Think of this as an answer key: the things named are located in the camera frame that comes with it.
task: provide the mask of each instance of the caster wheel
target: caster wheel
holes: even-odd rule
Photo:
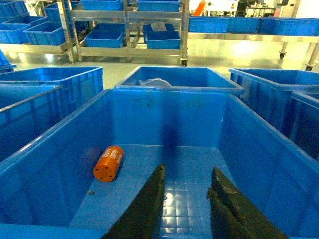
[[[280,53],[280,55],[279,55],[279,57],[280,57],[280,59],[282,60],[284,57],[285,57],[285,53]]]
[[[306,67],[306,71],[312,71],[313,70],[313,67],[312,66],[307,66]]]
[[[181,61],[181,66],[186,67],[187,66],[187,61]]]

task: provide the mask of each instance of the metal pole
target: metal pole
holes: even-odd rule
[[[71,3],[71,0],[67,0],[67,2],[68,2],[70,13],[71,13],[71,23],[72,23],[72,29],[73,29],[73,32],[74,32],[75,45],[76,45],[76,49],[77,49],[77,52],[78,52],[78,55],[79,55],[79,61],[82,61],[81,47],[80,47],[80,43],[79,43],[79,36],[78,36],[78,32],[76,31],[74,17],[72,15],[72,3]]]
[[[315,66],[315,60],[319,54],[319,43],[316,43],[313,53],[311,54],[309,63],[307,64],[306,71],[311,71]]]
[[[292,18],[296,18],[297,13],[298,13],[298,9],[299,9],[299,6],[300,6],[300,2],[301,2],[301,0],[296,0]],[[280,59],[283,59],[284,56],[286,55],[286,53],[287,53],[286,52],[287,45],[288,45],[288,43],[284,42],[283,48],[279,52],[280,53]]]
[[[188,24],[189,24],[189,0],[184,0],[182,7],[183,17],[181,23],[181,63],[182,66],[187,66],[187,40],[188,40]]]
[[[69,26],[69,22],[67,19],[64,0],[58,0],[57,3],[58,3],[58,7],[59,7],[60,18],[61,18],[62,28],[64,31],[65,41],[68,44],[69,59],[70,59],[71,63],[74,63],[73,42],[72,42],[71,35],[70,35],[70,26]]]

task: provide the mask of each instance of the white plastic bag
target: white plastic bag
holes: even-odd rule
[[[151,24],[153,31],[167,31],[164,22],[154,22]]]
[[[172,85],[166,80],[161,78],[148,79],[146,81],[139,80],[141,86],[158,86],[158,87],[172,87]]]

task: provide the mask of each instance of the bin floor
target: bin floor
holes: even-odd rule
[[[216,148],[120,145],[125,158],[111,183],[94,180],[70,226],[107,231],[130,205],[155,168],[165,164],[163,234],[195,234],[211,238],[207,188],[213,167],[232,182]]]

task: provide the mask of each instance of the blue crate on shelf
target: blue crate on shelf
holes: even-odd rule
[[[28,14],[24,1],[0,1],[0,17],[19,17]]]
[[[285,18],[274,22],[274,35],[316,36],[319,28],[317,18]]]
[[[44,16],[22,16],[13,20],[6,21],[5,23],[24,23],[30,26],[37,26],[47,22],[48,18]]]
[[[0,84],[0,163],[58,123],[62,87]]]
[[[319,92],[293,92],[292,128],[289,138],[319,161]]]
[[[227,32],[255,33],[258,30],[259,18],[229,17]]]
[[[123,148],[125,163],[101,183],[92,169],[110,145]],[[0,164],[1,235],[83,239],[91,229],[100,239],[162,163],[160,238],[212,238],[213,167],[287,236],[319,237],[318,162],[238,98],[132,89],[102,92]]]
[[[1,74],[0,84],[62,85],[70,113],[103,90],[102,77],[103,67],[41,67]]]
[[[65,1],[64,4],[65,4],[65,8],[66,8],[65,10],[66,10],[68,21],[71,22],[71,14],[70,14],[70,10],[69,10],[69,4],[67,1]],[[72,8],[77,7],[79,4],[81,4],[79,1],[72,1],[71,2]],[[54,4],[51,4],[49,6],[46,6],[44,8],[44,11],[45,11],[45,15],[48,17],[49,21],[61,22],[59,7],[58,7],[57,2]]]
[[[178,31],[151,31],[145,36],[148,49],[179,49],[180,35]]]
[[[24,33],[32,45],[58,46],[65,42],[64,31],[59,22],[45,22],[25,30]]]
[[[123,0],[81,0],[84,10],[123,11]]]
[[[180,0],[137,0],[139,11],[179,11]]]
[[[165,27],[166,27],[166,30],[167,31],[175,31],[174,29],[174,25],[173,24],[170,24],[170,23],[166,23],[165,24]],[[153,29],[152,29],[152,26],[150,24],[146,24],[143,26],[143,37],[144,37],[144,42],[146,42],[146,35],[148,32],[152,32]]]
[[[0,23],[0,43],[23,44],[29,42],[24,31],[30,28],[29,24]]]
[[[240,99],[286,134],[292,91],[319,91],[319,73],[277,69],[230,69],[231,80],[245,89]]]
[[[228,17],[191,16],[189,32],[226,33]]]
[[[139,81],[161,78],[171,87],[141,86]],[[228,93],[240,96],[244,89],[218,72],[204,67],[137,67],[125,79],[116,84],[118,89],[159,91],[199,91]]]
[[[120,48],[125,44],[123,32],[91,31],[84,37],[88,47],[110,47]]]

